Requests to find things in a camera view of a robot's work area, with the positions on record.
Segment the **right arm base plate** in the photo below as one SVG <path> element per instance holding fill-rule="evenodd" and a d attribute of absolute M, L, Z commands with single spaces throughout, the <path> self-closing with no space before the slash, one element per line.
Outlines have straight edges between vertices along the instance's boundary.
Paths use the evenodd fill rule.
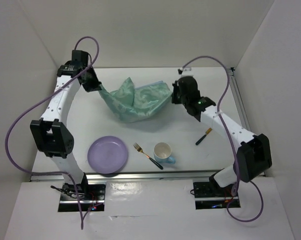
<path fill-rule="evenodd" d="M 195 198 L 232 198 L 232 185 L 219 187 L 210 182 L 193 182 L 193 193 Z"/>

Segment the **blue mug white inside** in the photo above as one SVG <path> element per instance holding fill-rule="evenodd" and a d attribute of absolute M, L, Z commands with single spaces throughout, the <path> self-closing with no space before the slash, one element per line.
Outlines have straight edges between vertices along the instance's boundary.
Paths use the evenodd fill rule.
<path fill-rule="evenodd" d="M 154 158 L 159 163 L 175 164 L 176 159 L 172 155 L 172 149 L 169 144 L 159 142 L 153 149 Z"/>

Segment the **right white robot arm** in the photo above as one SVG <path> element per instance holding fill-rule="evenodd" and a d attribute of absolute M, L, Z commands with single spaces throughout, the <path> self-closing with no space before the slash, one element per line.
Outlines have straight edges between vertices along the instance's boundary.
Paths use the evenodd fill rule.
<path fill-rule="evenodd" d="M 248 183 L 272 166 L 270 142 L 264 134 L 256 135 L 237 124 L 209 97 L 201 96 L 197 81 L 183 76 L 173 84 L 172 103 L 182 104 L 187 113 L 220 136 L 231 140 L 236 161 L 209 178 L 209 192 L 220 196 L 226 187 L 240 180 Z"/>

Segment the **purple plate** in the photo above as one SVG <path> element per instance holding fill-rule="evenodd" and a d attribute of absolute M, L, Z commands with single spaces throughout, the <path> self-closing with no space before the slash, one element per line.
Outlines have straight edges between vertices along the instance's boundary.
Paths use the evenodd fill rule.
<path fill-rule="evenodd" d="M 116 136 L 103 136 L 95 140 L 88 149 L 89 166 L 102 175 L 120 171 L 128 161 L 126 144 Z"/>

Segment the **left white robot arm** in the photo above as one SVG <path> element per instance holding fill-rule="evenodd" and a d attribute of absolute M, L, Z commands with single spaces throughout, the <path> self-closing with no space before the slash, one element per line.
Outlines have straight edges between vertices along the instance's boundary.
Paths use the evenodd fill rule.
<path fill-rule="evenodd" d="M 63 175 L 62 192 L 79 200 L 89 195 L 89 184 L 73 155 L 75 140 L 67 128 L 67 118 L 78 90 L 100 91 L 101 84 L 95 70 L 89 66 L 89 53 L 73 50 L 71 60 L 57 71 L 56 89 L 47 109 L 40 119 L 30 123 L 37 149 L 50 158 Z"/>

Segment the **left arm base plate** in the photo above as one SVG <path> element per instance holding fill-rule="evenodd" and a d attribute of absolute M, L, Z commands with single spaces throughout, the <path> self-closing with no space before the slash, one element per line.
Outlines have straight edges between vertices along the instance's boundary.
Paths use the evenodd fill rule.
<path fill-rule="evenodd" d="M 78 190 L 79 200 L 84 205 L 94 205 L 97 203 L 104 203 L 106 195 L 106 184 L 89 184 L 87 193 Z M 75 190 L 64 185 L 61 188 L 60 204 L 77 204 L 77 197 Z"/>

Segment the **green patterned cloth napkin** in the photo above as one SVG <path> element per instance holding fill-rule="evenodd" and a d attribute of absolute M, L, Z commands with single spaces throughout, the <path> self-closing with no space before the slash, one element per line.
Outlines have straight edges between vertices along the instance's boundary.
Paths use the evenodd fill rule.
<path fill-rule="evenodd" d="M 172 93 L 163 81 L 136 88 L 131 78 L 127 78 L 117 90 L 109 92 L 101 86 L 99 91 L 110 111 L 123 123 L 151 118 L 170 102 Z"/>

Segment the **aluminium rail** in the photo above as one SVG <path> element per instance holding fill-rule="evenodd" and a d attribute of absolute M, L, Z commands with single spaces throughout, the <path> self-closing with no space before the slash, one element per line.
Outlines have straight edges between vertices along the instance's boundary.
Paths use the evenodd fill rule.
<path fill-rule="evenodd" d="M 230 77 L 229 86 L 233 91 L 243 126 L 231 123 L 229 120 L 226 120 L 226 126 L 234 144 L 240 180 L 247 183 L 272 166 L 269 139 L 264 134 L 256 135 L 250 131 L 246 110 L 235 78 L 235 69 L 231 67 L 227 72 Z"/>
<path fill-rule="evenodd" d="M 155 171 L 155 172 L 126 172 L 112 174 L 87 173 L 89 182 L 105 181 L 148 181 L 148 180 L 179 180 L 179 179 L 206 179 L 216 171 Z"/>

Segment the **aluminium right side rail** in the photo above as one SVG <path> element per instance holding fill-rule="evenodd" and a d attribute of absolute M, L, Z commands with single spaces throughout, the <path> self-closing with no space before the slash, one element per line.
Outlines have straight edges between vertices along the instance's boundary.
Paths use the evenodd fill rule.
<path fill-rule="evenodd" d="M 246 110 L 235 78 L 235 69 L 231 67 L 227 72 L 230 77 L 229 86 L 233 91 L 243 126 L 231 123 L 229 120 L 226 120 L 226 126 L 234 144 L 240 180 L 247 183 L 272 166 L 269 139 L 264 134 L 256 135 L 250 131 Z"/>

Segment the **aluminium front rail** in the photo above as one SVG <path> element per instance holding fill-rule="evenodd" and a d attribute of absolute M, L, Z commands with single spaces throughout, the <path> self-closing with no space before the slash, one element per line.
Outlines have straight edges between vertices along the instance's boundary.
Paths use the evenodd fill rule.
<path fill-rule="evenodd" d="M 148 180 L 179 180 L 179 179 L 206 179 L 216 171 L 155 171 L 155 172 L 126 172 L 112 174 L 87 173 L 89 182 L 105 181 L 148 181 Z"/>

